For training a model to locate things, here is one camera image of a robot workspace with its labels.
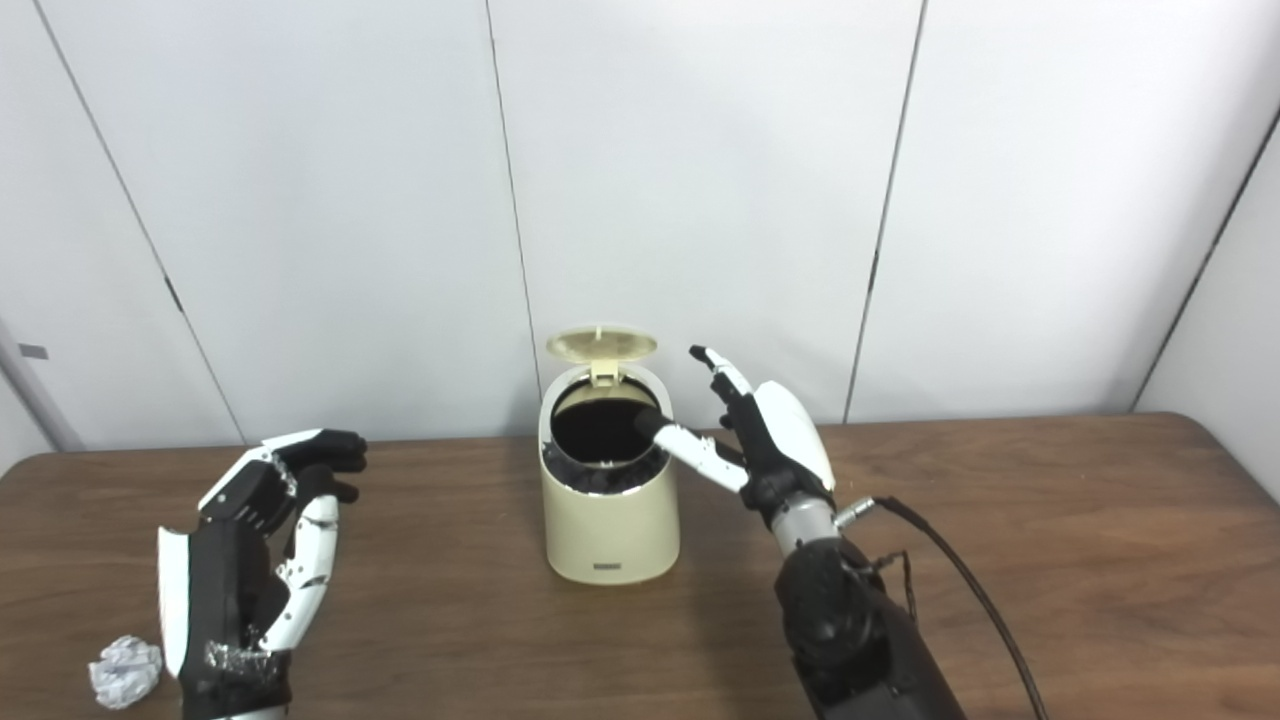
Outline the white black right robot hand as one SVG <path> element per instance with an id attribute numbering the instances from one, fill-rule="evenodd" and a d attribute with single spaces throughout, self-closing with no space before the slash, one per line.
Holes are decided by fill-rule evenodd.
<path id="1" fill-rule="evenodd" d="M 835 474 L 829 456 L 797 397 L 776 380 L 753 386 L 713 348 L 694 345 L 689 352 L 710 370 L 710 389 L 724 405 L 739 447 L 700 436 L 654 409 L 636 415 L 634 425 L 640 436 L 736 493 L 768 527 L 804 502 L 818 503 L 832 514 Z"/>

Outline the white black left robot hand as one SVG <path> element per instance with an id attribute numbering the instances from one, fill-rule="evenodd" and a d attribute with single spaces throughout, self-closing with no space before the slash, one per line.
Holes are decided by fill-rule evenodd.
<path id="1" fill-rule="evenodd" d="M 358 433 L 317 428 L 244 451 L 189 533 L 157 529 L 163 659 L 184 719 L 285 719 L 294 652 L 330 585 Z"/>

